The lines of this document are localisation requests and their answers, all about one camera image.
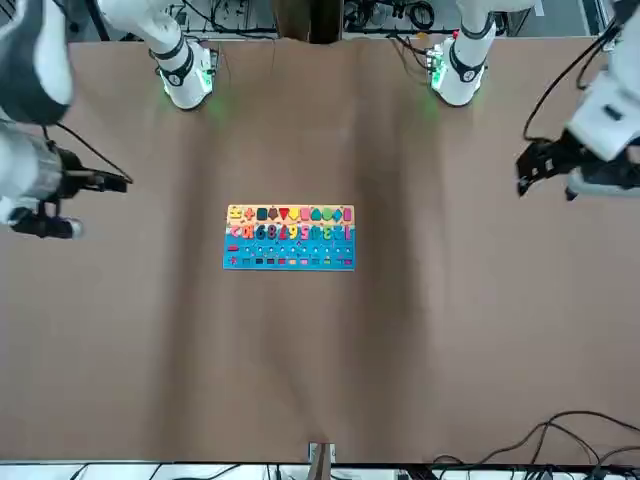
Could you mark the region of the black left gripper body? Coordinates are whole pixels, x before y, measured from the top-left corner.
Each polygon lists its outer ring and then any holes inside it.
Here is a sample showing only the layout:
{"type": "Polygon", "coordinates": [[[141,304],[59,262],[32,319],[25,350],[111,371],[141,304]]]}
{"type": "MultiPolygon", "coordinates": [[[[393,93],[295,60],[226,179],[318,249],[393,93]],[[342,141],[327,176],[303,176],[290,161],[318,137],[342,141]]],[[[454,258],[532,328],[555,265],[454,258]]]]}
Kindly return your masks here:
{"type": "Polygon", "coordinates": [[[532,140],[515,164],[517,193],[523,197],[534,183],[566,175],[584,161],[584,148],[569,130],[557,140],[532,140]]]}

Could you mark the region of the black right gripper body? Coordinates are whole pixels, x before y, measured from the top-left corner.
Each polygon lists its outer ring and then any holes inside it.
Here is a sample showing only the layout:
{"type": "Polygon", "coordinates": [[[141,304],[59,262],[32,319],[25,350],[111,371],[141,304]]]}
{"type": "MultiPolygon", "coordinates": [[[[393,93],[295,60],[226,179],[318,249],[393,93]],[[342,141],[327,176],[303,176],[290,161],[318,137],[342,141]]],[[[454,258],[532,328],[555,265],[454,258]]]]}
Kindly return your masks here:
{"type": "Polygon", "coordinates": [[[15,209],[8,225],[14,232],[41,239],[77,239],[84,233],[80,220],[61,215],[61,201],[40,201],[35,210],[15,209]]]}

